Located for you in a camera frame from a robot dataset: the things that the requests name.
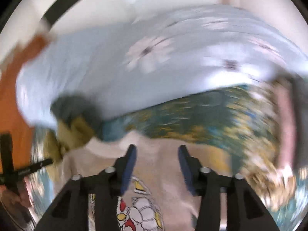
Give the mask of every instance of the green patterned fabric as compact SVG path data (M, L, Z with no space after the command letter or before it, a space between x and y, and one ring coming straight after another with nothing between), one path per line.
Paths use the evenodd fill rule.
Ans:
M242 85L208 91L129 113L104 123L104 141L121 139L131 130L150 138L173 138L227 151L233 174L266 166L278 152L275 105L268 87ZM308 180L297 176L287 206L271 212L281 231L293 230L307 213Z

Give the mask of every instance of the floral pattern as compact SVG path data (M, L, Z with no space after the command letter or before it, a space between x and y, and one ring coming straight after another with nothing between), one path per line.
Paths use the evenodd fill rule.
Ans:
M204 24L202 26L210 30L225 29L229 25L229 23L226 22L226 20L227 18L208 17L204 18Z
M286 65L286 62L282 55L279 54L278 49L270 45L268 42L256 37L249 37L249 42L255 44L254 49L264 54L269 60L281 66Z
M170 59L171 44L172 39L165 37L144 37L128 50L126 56L130 62L127 69L131 71L139 64L144 73L153 72L157 63L163 64Z
M208 56L204 57L204 66L222 67L227 71L242 73L258 80L260 70L257 66L248 63L250 55L243 44L224 42L207 47L206 52Z

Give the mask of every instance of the black plastic mount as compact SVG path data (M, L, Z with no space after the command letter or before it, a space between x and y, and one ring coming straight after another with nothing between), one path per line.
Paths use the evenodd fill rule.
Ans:
M187 189L201 196L196 231L220 230L220 193L227 194L227 231L279 231L274 219L240 174L226 177L202 167L185 145L178 156Z
M42 216L35 231L88 231L88 195L95 193L96 231L120 231L116 208L127 190L136 162L136 147L98 175L70 179Z

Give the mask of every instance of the metal bolt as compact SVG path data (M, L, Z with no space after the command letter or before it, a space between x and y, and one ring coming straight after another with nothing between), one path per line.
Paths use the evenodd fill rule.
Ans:
M200 168L200 172L204 174L208 174L209 172L211 172L211 169L209 167L202 167Z
M115 168L114 167L107 167L107 168L105 168L105 172L106 173L113 173L113 172L115 172Z
M235 177L236 179L238 179L238 180L243 180L243 179L244 179L244 176L241 175L241 174L236 174L234 177Z
M80 174L75 174L75 175L73 175L72 180L80 180L81 177L82 176Z

